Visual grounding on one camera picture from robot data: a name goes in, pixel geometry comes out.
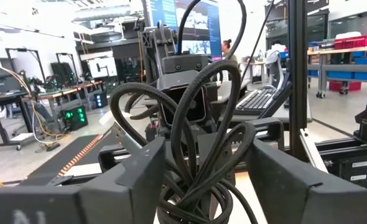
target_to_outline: blue storage bin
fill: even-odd
[[[316,47],[317,45],[318,45],[318,43],[316,41],[308,43],[308,47]]]
[[[352,52],[352,57],[364,57],[366,56],[366,52]]]
[[[310,77],[318,77],[318,70],[309,70],[308,71],[308,76]]]
[[[355,80],[367,80],[367,72],[355,72]]]
[[[327,72],[327,78],[352,79],[353,72]]]
[[[358,65],[367,65],[367,58],[356,58],[355,64]]]
[[[280,52],[279,55],[280,55],[281,59],[286,59],[289,56],[289,53],[288,52]]]

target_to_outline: cable bundle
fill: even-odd
[[[179,26],[177,55],[182,53],[182,36],[187,17],[189,16],[190,11],[200,1],[201,0],[192,1],[183,15]],[[172,128],[171,132],[171,150],[175,163],[166,159],[165,166],[167,170],[177,174],[179,178],[173,180],[171,179],[170,175],[165,174],[164,176],[164,184],[166,187],[161,192],[160,204],[157,208],[157,217],[161,224],[228,223],[233,209],[233,199],[230,192],[232,192],[241,202],[250,219],[250,222],[252,224],[258,223],[253,211],[251,210],[251,207],[241,192],[233,184],[224,179],[224,176],[234,169],[234,167],[246,155],[246,152],[251,149],[256,135],[255,127],[249,123],[241,123],[235,126],[228,134],[226,133],[233,116],[233,111],[235,110],[235,106],[238,101],[241,82],[243,82],[243,78],[241,78],[241,74],[237,67],[237,63],[229,60],[239,46],[247,21],[246,8],[244,6],[243,0],[238,0],[238,2],[243,16],[238,37],[236,38],[231,51],[225,60],[212,62],[199,72],[197,78],[194,79],[194,81],[187,87],[178,105],[168,95],[159,91],[155,87],[155,82],[151,83],[150,85],[145,85],[142,83],[122,84],[116,87],[110,96],[110,108],[116,122],[142,146],[145,146],[148,142],[124,118],[119,107],[120,98],[127,93],[134,93],[134,95],[126,104],[124,109],[124,112],[126,113],[129,113],[132,104],[141,95],[147,95],[157,100],[165,107],[165,109],[174,114],[174,120],[172,123],[172,127],[174,128]],[[272,2],[269,6],[267,16],[264,20],[264,24],[261,27],[261,31],[258,35],[258,39],[250,59],[254,55],[255,48],[258,44],[262,30],[273,5],[274,3]],[[207,84],[212,76],[224,70],[229,72],[232,76],[230,98],[228,100],[223,121],[221,122],[219,130],[216,134],[215,142],[212,144],[210,153],[207,156],[204,164],[201,166],[200,170],[197,170],[196,144],[190,129],[189,122],[186,119],[186,115],[190,108],[191,102],[194,100],[202,86]],[[156,113],[157,111],[158,106],[152,106],[144,113],[131,118],[142,119],[146,116]],[[188,150],[188,165],[185,162],[182,150],[182,133],[186,139],[185,148]],[[223,149],[230,146],[232,141],[236,139],[237,135],[239,134],[242,134],[243,140],[238,150],[232,155],[228,162],[215,170],[215,162],[223,152]],[[212,194],[216,198],[222,209],[221,215],[214,220],[211,220],[209,217],[207,217],[207,215],[204,214],[203,210],[199,207],[199,201],[204,196],[209,196],[209,194]]]

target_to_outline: large display screen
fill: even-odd
[[[148,0],[152,26],[162,21],[178,29],[182,16],[192,0]],[[220,17],[217,1],[202,0],[191,11],[183,30],[182,50],[191,54],[208,54],[213,60],[222,59]]]

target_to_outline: keyboard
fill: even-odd
[[[276,90],[254,90],[242,97],[236,105],[234,115],[260,115],[272,102]]]

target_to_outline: desk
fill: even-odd
[[[329,65],[327,62],[327,56],[330,54],[345,54],[352,52],[367,52],[367,47],[356,47],[352,49],[340,49],[340,50],[319,50],[316,52],[308,52],[308,57],[313,55],[319,55],[319,63],[318,64],[308,64],[308,70],[317,70],[318,71],[318,98],[324,98],[327,90],[327,81],[328,80],[338,80],[338,81],[358,81],[358,82],[367,82],[367,80],[359,80],[355,78],[329,78],[327,72],[367,72],[367,65],[360,64],[338,64],[338,65]]]
[[[101,88],[101,90],[103,91],[103,83],[102,81],[100,82],[94,82],[94,83],[82,83],[82,84],[78,84],[77,86],[74,86],[72,88],[67,88],[64,90],[57,90],[57,91],[53,91],[50,93],[40,93],[38,96],[39,100],[48,100],[50,109],[51,109],[51,114],[52,114],[52,118],[54,121],[58,120],[58,115],[59,115],[59,111],[62,109],[62,107],[69,107],[71,105],[82,105],[83,102],[81,100],[81,96],[80,96],[80,90],[84,91],[84,96],[85,96],[85,101],[87,103],[87,109],[89,111],[92,110],[92,101],[90,98],[90,94],[88,92],[89,88],[96,88],[99,89]],[[76,95],[76,100],[72,100],[72,95]],[[61,103],[61,97],[63,96],[67,96],[67,100],[68,102],[66,103]]]
[[[22,111],[23,119],[27,128],[27,131],[29,133],[33,133],[32,126],[30,125],[30,116],[28,114],[28,108],[27,105],[22,101],[22,97],[27,95],[27,93],[14,93],[11,95],[3,95],[0,96],[0,106],[6,106],[11,103],[16,103],[19,105]],[[2,143],[0,143],[0,146],[16,146],[16,150],[21,150],[21,142],[20,141],[14,141],[13,139],[8,138],[8,134],[6,130],[2,127],[1,121],[0,121],[0,135],[2,139]]]

